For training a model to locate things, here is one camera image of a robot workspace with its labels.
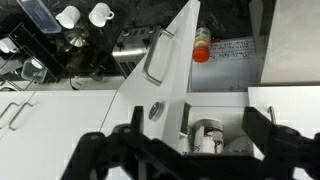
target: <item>white cabinet door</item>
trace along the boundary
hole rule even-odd
[[[162,139],[176,146],[181,127],[183,107],[189,80],[192,50],[200,2],[190,0],[166,30],[174,34],[172,39],[160,36],[150,74],[162,81],[158,87],[143,76],[147,55],[119,88],[104,122],[102,132],[108,136],[112,129],[129,123],[135,106],[144,107],[144,134]],[[160,119],[149,120],[149,111],[156,102],[164,104]]]
[[[8,130],[8,124],[23,103],[28,102],[34,92],[0,93],[0,139]]]
[[[275,2],[261,83],[318,85],[320,82],[319,1],[277,0]]]
[[[250,106],[258,109],[268,119],[267,110],[274,108],[276,124],[296,129],[301,135],[314,138],[320,132],[320,87],[257,87],[249,88]],[[254,155],[263,159],[255,147]],[[296,179],[308,179],[302,170],[295,173]]]
[[[80,139],[99,131],[115,91],[36,92],[0,141],[0,179],[61,178]]]

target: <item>silver handle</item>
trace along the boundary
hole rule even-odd
[[[19,106],[19,104],[17,104],[17,103],[14,103],[14,102],[10,103],[10,104],[6,107],[6,109],[1,113],[0,119],[2,118],[2,116],[8,111],[8,109],[9,109],[12,105]]]
[[[167,30],[164,30],[164,29],[160,29],[159,31],[157,31],[156,35],[155,35],[155,39],[154,39],[154,42],[153,44],[151,45],[150,47],[150,50],[149,50],[149,53],[148,53],[148,56],[147,56],[147,59],[146,59],[146,62],[144,63],[144,66],[143,66],[143,76],[146,78],[146,80],[148,80],[149,82],[151,82],[152,84],[156,85],[156,86],[160,86],[161,85],[161,81],[159,81],[158,79],[152,77],[150,74],[149,74],[149,67],[150,67],[150,64],[151,64],[151,61],[152,61],[152,57],[153,57],[153,53],[154,53],[154,50],[156,49],[156,46],[157,46],[157,43],[158,43],[158,39],[159,39],[159,36],[161,34],[164,34],[166,35],[167,37],[169,37],[170,39],[173,38],[173,34]]]
[[[32,107],[33,105],[30,103],[24,103],[21,108],[19,109],[19,111],[16,113],[16,115],[12,118],[12,120],[9,122],[9,129],[11,129],[12,131],[17,130],[16,128],[12,127],[13,122],[17,119],[17,117],[19,116],[19,114],[21,113],[21,111],[23,110],[23,108],[28,105],[30,107]]]
[[[271,122],[272,122],[273,124],[276,124],[276,116],[275,116],[274,109],[273,109],[272,106],[269,107],[268,113],[269,113],[270,116],[271,116]]]

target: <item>orange bottle cap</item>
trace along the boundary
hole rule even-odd
[[[193,49],[192,58],[195,62],[207,62],[210,57],[210,51],[206,47],[196,47]]]

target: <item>label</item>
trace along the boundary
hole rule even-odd
[[[201,126],[197,129],[193,152],[220,154],[222,151],[222,130],[210,126]]]
[[[199,28],[196,32],[194,47],[207,47],[211,45],[211,35],[208,28]]]

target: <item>white mug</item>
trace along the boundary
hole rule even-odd
[[[18,51],[17,46],[9,38],[4,38],[0,40],[0,49],[4,53],[15,53]]]
[[[42,63],[40,63],[40,61],[36,57],[31,57],[30,60],[31,60],[31,64],[34,67],[36,67],[38,69],[42,69],[43,68]]]
[[[113,19],[114,13],[105,3],[98,3],[89,14],[91,23],[97,27],[103,27],[107,20]]]
[[[67,6],[56,19],[63,27],[72,29],[80,19],[80,11],[74,6]]]

